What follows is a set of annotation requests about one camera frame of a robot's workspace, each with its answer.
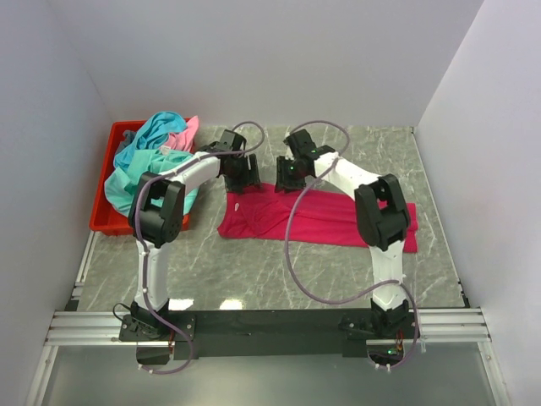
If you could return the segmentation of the magenta t shirt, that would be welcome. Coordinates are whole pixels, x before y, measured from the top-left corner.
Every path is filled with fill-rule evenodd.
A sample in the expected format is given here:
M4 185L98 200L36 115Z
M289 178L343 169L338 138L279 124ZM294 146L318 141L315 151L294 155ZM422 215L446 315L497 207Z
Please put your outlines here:
M283 240L298 192L276 192L263 183L242 194L227 193L227 208L217 231L224 239ZM358 233L354 201L344 194L310 190L302 199L290 240L366 248Z

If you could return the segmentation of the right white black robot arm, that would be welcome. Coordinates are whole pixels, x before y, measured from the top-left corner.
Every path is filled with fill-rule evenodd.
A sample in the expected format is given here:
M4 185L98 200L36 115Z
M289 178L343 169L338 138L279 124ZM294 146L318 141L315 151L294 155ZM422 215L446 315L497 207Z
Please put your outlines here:
M372 259L374 285L346 299L322 299L310 293L298 279L289 254L296 211L308 191L323 181L354 202L358 234L368 244ZM285 262L297 287L311 299L327 305L344 305L371 294L372 334L376 337L394 335L407 320L409 307L414 304L403 285L402 272L402 253L411 216L397 177L371 173L337 152L327 152L315 159L278 157L276 187L279 191L301 190L287 220L284 241Z

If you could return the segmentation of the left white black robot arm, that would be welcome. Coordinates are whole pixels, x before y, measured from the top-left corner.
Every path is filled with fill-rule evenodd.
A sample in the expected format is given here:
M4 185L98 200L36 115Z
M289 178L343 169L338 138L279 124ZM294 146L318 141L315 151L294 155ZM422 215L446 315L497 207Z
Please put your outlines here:
M128 215L139 255L138 285L130 315L151 340L164 337L172 329L167 318L168 245L182 230L185 198L220 176L229 192L241 194L247 187L259 187L256 155L197 152L172 169L146 172L140 177Z

